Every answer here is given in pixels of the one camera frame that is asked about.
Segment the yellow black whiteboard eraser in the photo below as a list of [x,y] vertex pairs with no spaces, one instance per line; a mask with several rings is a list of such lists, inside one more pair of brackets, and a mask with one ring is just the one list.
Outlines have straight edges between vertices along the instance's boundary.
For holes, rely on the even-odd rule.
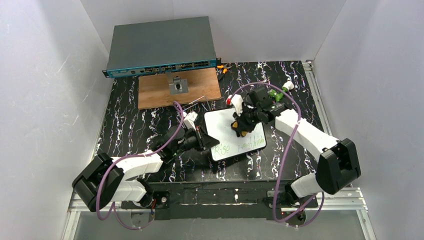
[[234,121],[230,125],[231,129],[236,132],[237,137],[245,137],[249,132],[244,130],[243,126],[240,125],[237,121]]

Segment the white whiteboard black frame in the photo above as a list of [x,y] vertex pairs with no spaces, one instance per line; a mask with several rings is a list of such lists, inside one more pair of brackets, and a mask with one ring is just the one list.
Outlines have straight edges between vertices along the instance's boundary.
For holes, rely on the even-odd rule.
[[228,158],[250,153],[267,146],[264,125],[258,123],[245,137],[237,137],[231,129],[235,121],[233,108],[212,110],[204,113],[206,133],[217,139],[219,144],[210,149],[212,160],[219,162]]

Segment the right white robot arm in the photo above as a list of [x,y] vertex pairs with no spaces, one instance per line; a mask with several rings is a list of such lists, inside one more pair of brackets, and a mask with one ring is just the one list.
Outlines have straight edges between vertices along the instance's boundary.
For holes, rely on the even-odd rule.
[[285,195],[293,201],[319,192],[334,195],[358,179],[362,173],[355,143],[316,128],[301,117],[295,104],[288,103],[287,96],[277,97],[275,92],[261,86],[248,93],[248,101],[235,93],[226,103],[234,107],[231,129],[238,137],[245,137],[260,123],[273,122],[278,131],[289,135],[317,159],[316,172],[286,184]]

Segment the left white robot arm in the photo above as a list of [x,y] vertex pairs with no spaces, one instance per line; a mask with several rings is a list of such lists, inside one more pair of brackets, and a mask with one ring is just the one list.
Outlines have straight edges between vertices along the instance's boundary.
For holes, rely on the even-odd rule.
[[98,154],[74,179],[71,186],[91,212],[111,202],[134,202],[148,205],[154,190],[139,176],[157,173],[177,155],[190,150],[203,152],[220,141],[200,126],[184,129],[171,127],[158,137],[145,154],[119,160],[106,153]]

